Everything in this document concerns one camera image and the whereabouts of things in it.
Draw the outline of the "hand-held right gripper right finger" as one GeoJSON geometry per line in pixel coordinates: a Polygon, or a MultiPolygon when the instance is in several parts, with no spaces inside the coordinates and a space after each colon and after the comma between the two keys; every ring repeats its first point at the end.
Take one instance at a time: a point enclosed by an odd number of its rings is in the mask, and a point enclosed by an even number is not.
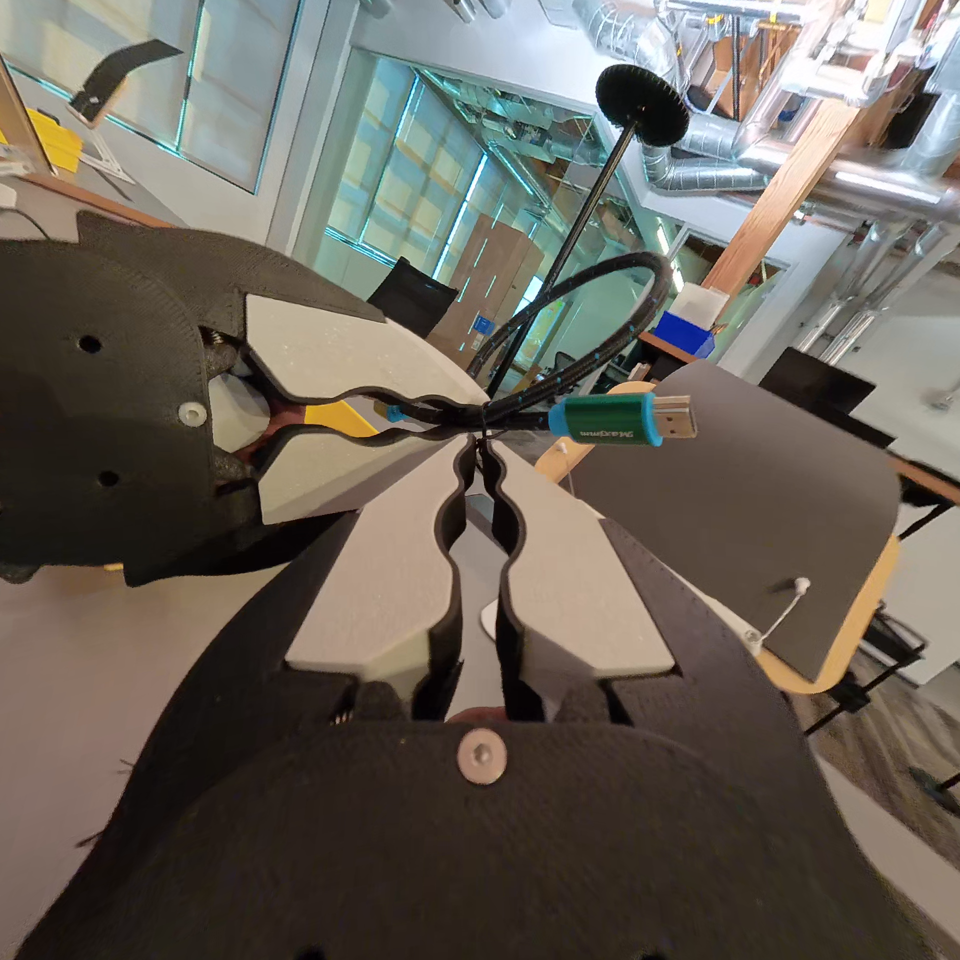
{"type": "Polygon", "coordinates": [[[591,507],[499,440],[485,444],[485,488],[491,534],[506,556],[494,642],[507,711],[558,711],[583,684],[674,670],[591,507]]]}

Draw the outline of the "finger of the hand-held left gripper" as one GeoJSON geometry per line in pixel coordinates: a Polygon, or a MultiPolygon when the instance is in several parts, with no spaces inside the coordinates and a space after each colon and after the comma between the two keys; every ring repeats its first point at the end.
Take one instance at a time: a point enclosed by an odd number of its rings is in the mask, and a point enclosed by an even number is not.
{"type": "Polygon", "coordinates": [[[257,481],[266,526],[349,511],[379,520],[390,510],[438,513],[463,485],[459,463],[472,434],[453,428],[392,428],[353,438],[324,428],[282,440],[257,481]]]}
{"type": "Polygon", "coordinates": [[[254,364],[290,400],[383,393],[402,402],[486,402],[485,391],[460,366],[391,320],[254,294],[246,295],[245,314],[254,364]]]}

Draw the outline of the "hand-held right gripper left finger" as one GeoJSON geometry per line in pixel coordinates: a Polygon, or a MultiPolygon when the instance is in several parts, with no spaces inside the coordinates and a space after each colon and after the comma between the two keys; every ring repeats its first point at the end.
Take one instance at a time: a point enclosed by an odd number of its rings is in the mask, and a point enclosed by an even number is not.
{"type": "Polygon", "coordinates": [[[388,684],[407,706],[460,665],[450,546],[466,526],[476,441],[442,445],[360,510],[286,654],[298,671],[388,684]]]}

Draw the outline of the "yellow plastic bin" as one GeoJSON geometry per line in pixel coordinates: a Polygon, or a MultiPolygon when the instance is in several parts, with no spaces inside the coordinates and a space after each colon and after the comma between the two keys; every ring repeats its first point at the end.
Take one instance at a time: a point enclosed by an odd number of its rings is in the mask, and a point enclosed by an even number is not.
{"type": "Polygon", "coordinates": [[[349,438],[366,439],[378,434],[377,427],[344,400],[307,406],[303,423],[305,426],[329,429],[349,438]]]}

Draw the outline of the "person's left hand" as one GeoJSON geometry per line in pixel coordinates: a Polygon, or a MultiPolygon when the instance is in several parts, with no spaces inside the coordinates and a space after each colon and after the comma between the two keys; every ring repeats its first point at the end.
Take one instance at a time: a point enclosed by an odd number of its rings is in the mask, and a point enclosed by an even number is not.
{"type": "Polygon", "coordinates": [[[306,423],[307,407],[305,405],[274,396],[267,397],[267,402],[270,418],[263,432],[250,443],[233,452],[235,457],[245,463],[252,462],[258,451],[266,448],[274,434],[282,428],[301,426],[306,423]]]}

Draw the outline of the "black high-back office chair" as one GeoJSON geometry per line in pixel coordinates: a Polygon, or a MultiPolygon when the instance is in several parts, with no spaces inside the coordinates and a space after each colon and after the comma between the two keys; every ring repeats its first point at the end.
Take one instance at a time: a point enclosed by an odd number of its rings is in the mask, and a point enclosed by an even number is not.
{"type": "Polygon", "coordinates": [[[426,339],[460,293],[401,257],[366,302],[405,330],[426,339]]]}

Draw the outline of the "stack of cardboard boxes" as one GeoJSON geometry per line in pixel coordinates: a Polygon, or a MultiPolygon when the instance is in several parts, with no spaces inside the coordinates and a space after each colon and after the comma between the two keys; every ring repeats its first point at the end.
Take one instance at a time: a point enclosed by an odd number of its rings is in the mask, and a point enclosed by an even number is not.
{"type": "Polygon", "coordinates": [[[429,342],[465,370],[518,311],[543,258],[524,232],[480,214],[450,281],[458,294],[429,342]]]}

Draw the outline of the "small yellow bins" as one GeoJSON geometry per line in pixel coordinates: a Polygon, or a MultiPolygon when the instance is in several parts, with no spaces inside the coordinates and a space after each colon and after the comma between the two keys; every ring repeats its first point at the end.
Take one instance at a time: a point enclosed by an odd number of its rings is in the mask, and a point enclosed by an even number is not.
{"type": "Polygon", "coordinates": [[[49,162],[60,171],[76,174],[83,154],[83,138],[42,110],[28,108],[27,114],[49,162]]]}

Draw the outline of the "blue bin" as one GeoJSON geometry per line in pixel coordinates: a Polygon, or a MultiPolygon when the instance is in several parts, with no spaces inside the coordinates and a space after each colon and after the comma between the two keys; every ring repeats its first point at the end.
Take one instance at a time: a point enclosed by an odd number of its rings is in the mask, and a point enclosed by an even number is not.
{"type": "Polygon", "coordinates": [[[696,359],[707,359],[716,347],[714,332],[685,320],[669,311],[663,311],[653,334],[679,351],[696,359]]]}

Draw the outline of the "small black screen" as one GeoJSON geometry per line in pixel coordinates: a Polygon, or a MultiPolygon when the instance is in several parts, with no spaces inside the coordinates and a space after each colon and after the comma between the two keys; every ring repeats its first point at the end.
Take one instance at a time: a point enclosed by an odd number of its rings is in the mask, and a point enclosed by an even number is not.
{"type": "Polygon", "coordinates": [[[831,366],[792,346],[780,354],[758,383],[759,388],[862,439],[882,430],[853,416],[876,385],[831,366]]]}

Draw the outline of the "black curved desk stand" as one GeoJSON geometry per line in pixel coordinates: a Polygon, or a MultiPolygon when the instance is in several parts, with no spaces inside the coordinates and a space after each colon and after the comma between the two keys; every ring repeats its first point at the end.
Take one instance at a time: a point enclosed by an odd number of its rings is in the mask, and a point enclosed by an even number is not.
{"type": "Polygon", "coordinates": [[[122,47],[94,66],[68,102],[68,109],[89,130],[95,129],[135,70],[163,62],[184,53],[160,39],[149,39],[122,47]]]}

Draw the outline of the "black round fixture on rod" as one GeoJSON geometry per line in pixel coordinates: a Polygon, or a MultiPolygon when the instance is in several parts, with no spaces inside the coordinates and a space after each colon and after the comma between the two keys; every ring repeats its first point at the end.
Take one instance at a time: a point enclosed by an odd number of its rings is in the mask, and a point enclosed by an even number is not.
{"type": "Polygon", "coordinates": [[[537,297],[490,337],[483,356],[478,357],[470,367],[474,373],[479,372],[494,348],[509,343],[487,387],[488,402],[483,411],[491,423],[505,422],[509,415],[525,414],[532,407],[557,395],[570,383],[576,383],[598,371],[640,336],[663,307],[673,280],[669,260],[648,249],[608,258],[572,273],[566,279],[560,278],[631,143],[637,140],[643,146],[669,147],[682,139],[690,126],[690,114],[680,94],[665,79],[641,66],[619,63],[606,67],[596,82],[595,94],[601,114],[620,129],[620,135],[560,245],[554,262],[547,270],[537,297]],[[592,352],[564,367],[555,381],[533,384],[500,400],[495,399],[534,320],[547,306],[608,275],[635,269],[645,270],[651,275],[650,289],[613,334],[594,347],[592,352]]]}

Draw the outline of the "silver ceiling pipes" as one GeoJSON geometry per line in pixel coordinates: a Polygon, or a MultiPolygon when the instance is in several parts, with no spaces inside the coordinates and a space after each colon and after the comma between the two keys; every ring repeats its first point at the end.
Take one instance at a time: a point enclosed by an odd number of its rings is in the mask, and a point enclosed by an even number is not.
{"type": "Polygon", "coordinates": [[[795,31],[744,120],[694,117],[681,150],[703,158],[654,176],[662,191],[707,194],[760,190],[799,139],[771,132],[792,95],[817,108],[866,112],[894,90],[901,67],[931,67],[940,96],[914,143],[890,159],[864,152],[833,160],[814,187],[820,195],[875,214],[911,214],[958,225],[958,187],[940,173],[958,151],[958,6],[920,23],[924,2],[572,2],[594,47],[642,66],[678,93],[708,42],[739,19],[747,28],[795,31]]]}

